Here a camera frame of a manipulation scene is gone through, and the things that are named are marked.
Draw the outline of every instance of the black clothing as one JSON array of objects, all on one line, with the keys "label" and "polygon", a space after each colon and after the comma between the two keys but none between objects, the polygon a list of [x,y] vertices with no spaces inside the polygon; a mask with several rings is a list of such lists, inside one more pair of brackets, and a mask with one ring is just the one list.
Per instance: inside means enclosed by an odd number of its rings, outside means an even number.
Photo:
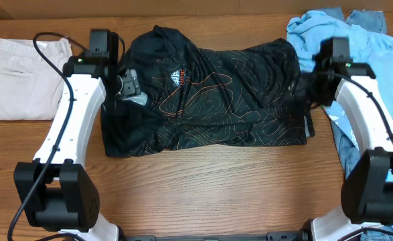
[{"label": "black clothing", "polygon": [[127,100],[102,109],[108,156],[215,143],[306,144],[305,107],[291,97],[299,61],[284,39],[216,52],[197,48],[176,29],[155,26],[134,40],[125,65],[137,71],[149,99],[145,106]]}]

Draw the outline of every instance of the white cloth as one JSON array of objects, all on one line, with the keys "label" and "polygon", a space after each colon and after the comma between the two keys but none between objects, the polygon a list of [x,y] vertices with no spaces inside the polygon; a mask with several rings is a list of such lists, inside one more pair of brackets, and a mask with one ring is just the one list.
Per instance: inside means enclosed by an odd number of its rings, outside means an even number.
[{"label": "white cloth", "polygon": [[[66,39],[37,44],[60,70],[72,55]],[[63,87],[31,40],[0,39],[0,120],[53,119]]]}]

